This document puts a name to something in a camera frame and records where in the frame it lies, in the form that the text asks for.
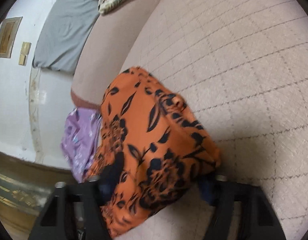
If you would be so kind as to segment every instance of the white wall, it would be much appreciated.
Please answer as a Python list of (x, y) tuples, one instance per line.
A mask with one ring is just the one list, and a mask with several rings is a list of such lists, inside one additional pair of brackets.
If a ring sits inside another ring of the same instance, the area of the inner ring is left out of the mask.
[[(34, 162), (29, 121), (29, 77), (36, 43), (55, 0), (17, 0), (7, 18), (22, 16), (10, 59), (0, 58), (0, 151)], [(32, 47), (26, 66), (18, 65), (23, 41)], [(39, 82), (39, 126), (44, 152), (42, 164), (68, 168), (59, 143), (67, 114), (73, 109), (70, 99), (72, 77), (42, 71)]]

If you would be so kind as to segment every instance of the wooden frame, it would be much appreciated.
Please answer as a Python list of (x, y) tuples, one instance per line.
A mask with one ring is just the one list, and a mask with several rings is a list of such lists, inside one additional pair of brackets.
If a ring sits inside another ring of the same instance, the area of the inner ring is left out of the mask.
[(14, 40), (23, 17), (14, 17), (3, 20), (0, 29), (0, 57), (10, 58)]

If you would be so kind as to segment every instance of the gray sheet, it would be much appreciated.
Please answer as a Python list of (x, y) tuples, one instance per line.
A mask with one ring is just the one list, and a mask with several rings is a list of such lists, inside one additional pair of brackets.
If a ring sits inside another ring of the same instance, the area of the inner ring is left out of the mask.
[(97, 6), (98, 0), (57, 0), (39, 36), (33, 67), (74, 73), (99, 16)]

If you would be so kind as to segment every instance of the floral pattern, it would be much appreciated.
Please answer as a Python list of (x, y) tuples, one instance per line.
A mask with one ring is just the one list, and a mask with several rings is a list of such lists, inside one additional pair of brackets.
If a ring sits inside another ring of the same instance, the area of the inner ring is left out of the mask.
[(108, 86), (102, 145), (86, 178), (106, 176), (102, 216), (112, 238), (177, 201), (220, 165), (220, 153), (184, 99), (139, 67)]

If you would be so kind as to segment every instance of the purple floral fabric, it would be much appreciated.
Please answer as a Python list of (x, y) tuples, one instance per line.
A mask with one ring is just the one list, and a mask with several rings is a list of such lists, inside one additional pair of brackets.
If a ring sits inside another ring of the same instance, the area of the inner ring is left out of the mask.
[(97, 110), (76, 108), (65, 121), (60, 144), (74, 178), (81, 183), (85, 171), (92, 164), (100, 132), (102, 117)]

